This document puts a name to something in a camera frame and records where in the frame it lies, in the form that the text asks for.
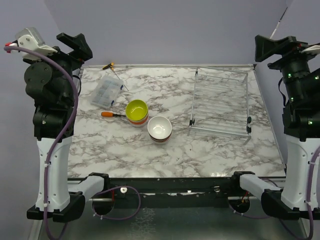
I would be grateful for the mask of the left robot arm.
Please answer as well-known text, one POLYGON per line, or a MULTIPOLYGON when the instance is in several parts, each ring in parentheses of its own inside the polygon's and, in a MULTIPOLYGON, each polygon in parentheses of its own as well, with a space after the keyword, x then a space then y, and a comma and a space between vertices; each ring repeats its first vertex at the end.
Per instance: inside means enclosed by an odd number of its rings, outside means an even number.
POLYGON ((34 100, 32 122, 40 159, 38 197, 27 218, 68 223, 82 216, 91 197, 106 197, 111 190, 109 176, 103 173, 91 173, 77 186, 68 187, 68 156, 79 99, 73 71, 93 53, 83 34, 57 35, 71 48, 69 53, 46 45, 33 27, 25 28, 16 38, 20 47, 28 49, 23 55, 29 64, 24 73, 25 91, 34 100))

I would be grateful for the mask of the clear plastic parts box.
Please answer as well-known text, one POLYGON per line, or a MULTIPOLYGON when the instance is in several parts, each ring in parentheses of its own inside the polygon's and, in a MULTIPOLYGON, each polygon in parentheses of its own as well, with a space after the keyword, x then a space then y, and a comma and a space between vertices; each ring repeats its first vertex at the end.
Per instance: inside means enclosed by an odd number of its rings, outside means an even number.
POLYGON ((119 93, 123 90, 124 82, 110 76, 102 77, 90 95, 90 103, 103 109, 112 107, 119 93))

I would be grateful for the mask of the lime green bowl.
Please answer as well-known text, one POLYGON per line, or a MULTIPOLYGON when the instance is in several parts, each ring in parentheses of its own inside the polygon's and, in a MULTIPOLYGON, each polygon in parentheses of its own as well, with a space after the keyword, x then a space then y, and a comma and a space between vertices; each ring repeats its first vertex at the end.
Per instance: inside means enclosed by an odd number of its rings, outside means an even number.
POLYGON ((126 117, 131 121, 142 120, 148 111, 147 104, 140 99, 130 101, 125 108, 126 117))

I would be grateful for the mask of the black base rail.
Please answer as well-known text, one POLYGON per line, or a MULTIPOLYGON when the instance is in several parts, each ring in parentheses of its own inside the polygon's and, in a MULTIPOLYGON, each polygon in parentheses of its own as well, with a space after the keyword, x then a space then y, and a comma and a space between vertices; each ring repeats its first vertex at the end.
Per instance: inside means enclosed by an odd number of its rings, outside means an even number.
POLYGON ((102 178, 101 190, 94 196, 115 194, 120 209, 142 208, 226 208, 229 197, 243 197, 239 176, 182 178, 110 178, 108 174, 91 173, 102 178))

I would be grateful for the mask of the white orange striped bowl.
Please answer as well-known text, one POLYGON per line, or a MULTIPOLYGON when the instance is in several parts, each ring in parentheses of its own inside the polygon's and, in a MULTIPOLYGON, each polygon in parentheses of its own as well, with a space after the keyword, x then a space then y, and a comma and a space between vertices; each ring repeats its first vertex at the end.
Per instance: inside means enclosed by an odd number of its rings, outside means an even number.
POLYGON ((127 120, 132 126, 139 128, 145 126, 148 123, 149 115, 147 114, 143 119, 139 121, 132 121, 130 119, 127 120))

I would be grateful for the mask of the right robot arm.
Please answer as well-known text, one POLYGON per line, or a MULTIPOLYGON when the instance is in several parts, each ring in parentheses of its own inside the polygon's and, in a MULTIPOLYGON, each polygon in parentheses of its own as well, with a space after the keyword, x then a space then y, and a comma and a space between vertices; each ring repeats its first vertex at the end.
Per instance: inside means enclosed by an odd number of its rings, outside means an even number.
POLYGON ((230 182, 229 189, 236 196, 251 193, 270 217, 318 220, 320 72, 310 71, 308 62, 320 53, 320 47, 298 41, 294 36, 273 40, 257 35, 254 40, 257 62, 280 56, 268 67, 281 72, 288 96, 282 114, 288 151, 285 184, 279 188, 253 173, 235 172, 237 179, 230 182))

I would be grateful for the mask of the beige bowl dark outside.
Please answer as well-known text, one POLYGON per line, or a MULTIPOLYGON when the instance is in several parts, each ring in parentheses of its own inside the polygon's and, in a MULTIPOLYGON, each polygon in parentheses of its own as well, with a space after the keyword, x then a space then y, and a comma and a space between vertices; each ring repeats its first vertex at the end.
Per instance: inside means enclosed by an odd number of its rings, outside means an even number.
POLYGON ((172 133, 170 133, 166 138, 162 138, 162 139, 155 138, 155 137, 151 136, 150 134, 149 134, 149 136, 154 142, 164 143, 164 142, 167 142, 171 138, 172 133))

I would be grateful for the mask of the orange floral pattern bowl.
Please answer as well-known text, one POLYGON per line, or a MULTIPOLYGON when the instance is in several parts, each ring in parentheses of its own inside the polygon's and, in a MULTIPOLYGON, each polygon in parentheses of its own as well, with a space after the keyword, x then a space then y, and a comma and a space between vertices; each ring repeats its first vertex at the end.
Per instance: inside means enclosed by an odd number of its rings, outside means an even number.
POLYGON ((171 138, 168 137, 166 139, 162 139, 162 140, 159 140, 159 139, 155 139, 155 138, 151 138, 151 140, 156 144, 156 145, 165 145, 166 143, 169 142, 171 138))

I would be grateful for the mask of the orange handled screwdriver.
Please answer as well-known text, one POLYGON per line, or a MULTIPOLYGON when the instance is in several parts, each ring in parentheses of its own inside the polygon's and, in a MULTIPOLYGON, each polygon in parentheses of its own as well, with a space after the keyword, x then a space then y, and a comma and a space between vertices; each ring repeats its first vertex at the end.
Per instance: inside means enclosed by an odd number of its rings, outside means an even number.
POLYGON ((118 114, 118 113, 113 113, 113 112, 108 112, 108 111, 103 111, 103 112, 101 113, 101 116, 102 116, 102 117, 105 117, 105 118, 126 117, 126 115, 118 114))

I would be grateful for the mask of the white bowl orange outside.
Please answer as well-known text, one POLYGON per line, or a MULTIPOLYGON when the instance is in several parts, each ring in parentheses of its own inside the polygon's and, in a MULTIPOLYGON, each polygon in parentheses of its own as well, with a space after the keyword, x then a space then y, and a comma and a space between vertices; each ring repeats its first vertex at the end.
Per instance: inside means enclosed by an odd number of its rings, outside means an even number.
POLYGON ((147 130, 151 137, 162 140, 172 133, 172 124, 164 116, 154 116, 148 121, 147 130))

